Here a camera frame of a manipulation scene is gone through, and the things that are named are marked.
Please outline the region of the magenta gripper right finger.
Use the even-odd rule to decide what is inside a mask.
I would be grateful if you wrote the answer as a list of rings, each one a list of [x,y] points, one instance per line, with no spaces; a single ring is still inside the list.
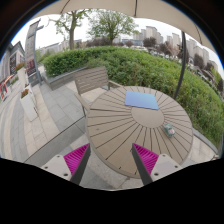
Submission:
[[[135,143],[132,144],[132,155],[143,185],[148,185],[182,169],[167,154],[158,155]]]

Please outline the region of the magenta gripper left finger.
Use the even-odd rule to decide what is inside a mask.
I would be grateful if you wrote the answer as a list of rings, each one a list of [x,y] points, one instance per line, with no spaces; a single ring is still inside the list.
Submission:
[[[89,157],[90,144],[85,144],[64,156],[55,155],[42,169],[79,185]]]

